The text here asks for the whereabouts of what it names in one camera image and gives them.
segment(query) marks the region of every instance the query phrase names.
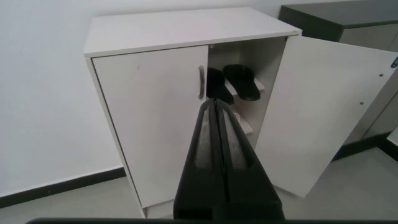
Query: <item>door handle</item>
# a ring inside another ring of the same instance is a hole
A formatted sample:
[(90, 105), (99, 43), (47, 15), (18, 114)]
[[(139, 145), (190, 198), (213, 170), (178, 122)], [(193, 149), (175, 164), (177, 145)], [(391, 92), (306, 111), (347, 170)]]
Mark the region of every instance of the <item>door handle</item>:
[(199, 66), (199, 76), (200, 76), (200, 92), (199, 92), (199, 99), (203, 99), (205, 95), (205, 70), (203, 66)]

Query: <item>black slipper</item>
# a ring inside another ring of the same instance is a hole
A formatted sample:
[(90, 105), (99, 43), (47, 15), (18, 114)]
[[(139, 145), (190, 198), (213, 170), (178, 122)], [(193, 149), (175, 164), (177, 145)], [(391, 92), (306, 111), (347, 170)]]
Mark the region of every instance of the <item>black slipper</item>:
[(206, 96), (220, 99), (229, 105), (234, 103), (234, 96), (225, 87), (225, 78), (222, 71), (207, 68)]
[(223, 69), (225, 77), (235, 88), (242, 100), (259, 100), (260, 91), (254, 84), (253, 71), (244, 65), (227, 65)]

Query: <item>gray floor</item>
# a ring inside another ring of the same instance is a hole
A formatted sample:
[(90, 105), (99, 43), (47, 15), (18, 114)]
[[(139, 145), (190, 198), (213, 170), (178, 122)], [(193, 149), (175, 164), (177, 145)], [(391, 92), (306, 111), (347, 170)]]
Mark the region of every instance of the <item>gray floor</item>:
[[(328, 166), (306, 198), (277, 189), (288, 219), (398, 220), (398, 163), (371, 149)], [(0, 223), (37, 217), (140, 218), (126, 178), (0, 209)]]

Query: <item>baseboard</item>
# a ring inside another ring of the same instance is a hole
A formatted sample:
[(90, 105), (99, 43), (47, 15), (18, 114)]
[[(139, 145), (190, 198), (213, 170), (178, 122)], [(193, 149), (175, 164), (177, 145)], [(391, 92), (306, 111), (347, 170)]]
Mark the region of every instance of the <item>baseboard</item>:
[(336, 161), (338, 159), (346, 158), (347, 156), (352, 156), (354, 154), (366, 151), (368, 149), (373, 149), (375, 147), (380, 148), (380, 146), (387, 141), (388, 135), (391, 132), (378, 134), (377, 136), (372, 136), (367, 139), (360, 140), (358, 142), (353, 142), (351, 144), (347, 144), (342, 146), (339, 151), (336, 153), (334, 158), (331, 160)]
[(44, 187), (39, 187), (24, 192), (7, 195), (0, 197), (0, 208), (8, 207), (22, 202), (28, 202), (38, 198), (59, 194), (69, 190), (79, 189), (80, 187), (86, 187), (93, 184), (98, 184), (108, 180), (125, 177), (126, 173), (123, 168), (100, 172), (97, 174), (87, 175), (85, 177), (79, 177), (77, 179), (64, 181), (57, 184), (52, 184)]
[(394, 143), (390, 142), (388, 139), (385, 139), (379, 146), (384, 153), (389, 155), (391, 158), (395, 159), (398, 162), (398, 146)]
[[(388, 135), (390, 135), (390, 133), (379, 134), (377, 136), (373, 136), (358, 142), (342, 146), (332, 159), (332, 162), (375, 147), (383, 150), (387, 155), (398, 161), (398, 146), (387, 140)], [(80, 187), (86, 187), (89, 185), (98, 184), (125, 176), (126, 173), (124, 169), (118, 168), (106, 172), (87, 175), (85, 177), (80, 177), (57, 184), (48, 185), (45, 187), (39, 187), (36, 189), (7, 195), (4, 197), (0, 197), (0, 208), (8, 207), (18, 203), (28, 202), (30, 200), (35, 200), (54, 194), (59, 194), (69, 190), (79, 189)]]

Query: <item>shoe cabinet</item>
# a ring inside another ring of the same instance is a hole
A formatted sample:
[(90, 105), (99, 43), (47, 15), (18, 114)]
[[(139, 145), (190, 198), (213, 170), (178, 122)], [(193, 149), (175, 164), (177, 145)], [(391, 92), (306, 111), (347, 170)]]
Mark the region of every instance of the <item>shoe cabinet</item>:
[(233, 109), (272, 183), (309, 192), (398, 53), (301, 32), (249, 7), (93, 18), (84, 55), (143, 217), (171, 215), (207, 67), (252, 68), (261, 98), (226, 82)]

